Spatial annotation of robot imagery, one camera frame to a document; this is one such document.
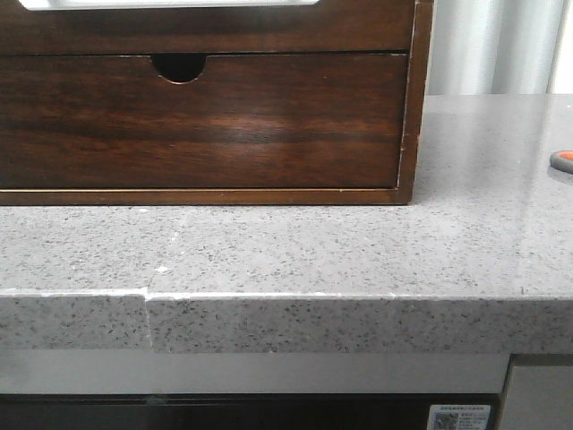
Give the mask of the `wooden drawer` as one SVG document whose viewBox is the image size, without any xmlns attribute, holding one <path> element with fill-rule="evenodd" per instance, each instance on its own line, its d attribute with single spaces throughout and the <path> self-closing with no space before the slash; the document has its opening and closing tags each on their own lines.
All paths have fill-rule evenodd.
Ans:
<svg viewBox="0 0 573 430">
<path fill-rule="evenodd" d="M 4 188 L 374 188 L 398 178 L 407 59 L 146 56 L 1 61 Z"/>
<path fill-rule="evenodd" d="M 4 56 L 406 50 L 412 1 L 29 11 L 1 3 Z"/>
</svg>

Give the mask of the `orange grey handled scissors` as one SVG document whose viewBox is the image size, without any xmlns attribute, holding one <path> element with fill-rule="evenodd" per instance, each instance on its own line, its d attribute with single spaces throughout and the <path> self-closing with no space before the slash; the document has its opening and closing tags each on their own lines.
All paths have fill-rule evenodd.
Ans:
<svg viewBox="0 0 573 430">
<path fill-rule="evenodd" d="M 561 172 L 573 174 L 573 151 L 572 150 L 559 150 L 555 151 L 550 156 L 550 166 Z"/>
</svg>

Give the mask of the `dark wooden drawer cabinet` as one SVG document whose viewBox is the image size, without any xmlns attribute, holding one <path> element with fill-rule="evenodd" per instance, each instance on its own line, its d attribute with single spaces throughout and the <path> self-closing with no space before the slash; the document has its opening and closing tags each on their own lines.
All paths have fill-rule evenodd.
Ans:
<svg viewBox="0 0 573 430">
<path fill-rule="evenodd" d="M 142 10 L 169 8 L 280 7 L 317 4 L 319 1 L 17 1 L 29 11 Z M 430 1 L 415 4 L 410 46 L 406 50 L 242 52 L 242 53 L 147 53 L 26 56 L 146 56 L 158 74 L 182 84 L 196 79 L 208 56 L 255 56 L 301 54 L 389 54 L 407 59 L 404 115 L 399 146 L 398 178 L 391 187 L 374 188 L 153 188 L 153 189 L 60 189 L 4 188 L 4 205 L 251 205 L 251 204 L 406 204 L 411 201 L 420 138 L 429 44 L 432 29 Z"/>
</svg>

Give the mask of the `white QR code sticker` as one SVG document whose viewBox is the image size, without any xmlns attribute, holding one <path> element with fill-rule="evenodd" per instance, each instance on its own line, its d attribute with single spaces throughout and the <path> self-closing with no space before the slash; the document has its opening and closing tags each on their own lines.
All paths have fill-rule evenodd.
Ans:
<svg viewBox="0 0 573 430">
<path fill-rule="evenodd" d="M 431 405 L 427 430 L 485 430 L 492 407 L 489 405 Z"/>
</svg>

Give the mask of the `grey cabinet door panel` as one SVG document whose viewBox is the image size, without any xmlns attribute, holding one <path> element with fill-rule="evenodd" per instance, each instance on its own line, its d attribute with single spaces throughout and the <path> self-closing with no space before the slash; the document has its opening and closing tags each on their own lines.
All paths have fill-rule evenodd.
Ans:
<svg viewBox="0 0 573 430">
<path fill-rule="evenodd" d="M 500 429 L 571 429 L 572 367 L 517 365 L 511 369 Z"/>
</svg>

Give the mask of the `black oven door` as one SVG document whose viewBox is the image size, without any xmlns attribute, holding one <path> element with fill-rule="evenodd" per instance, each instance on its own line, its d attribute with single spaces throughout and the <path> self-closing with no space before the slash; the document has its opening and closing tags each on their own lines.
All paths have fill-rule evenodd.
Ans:
<svg viewBox="0 0 573 430">
<path fill-rule="evenodd" d="M 3 429 L 426 429 L 431 405 L 489 405 L 497 394 L 4 394 Z"/>
</svg>

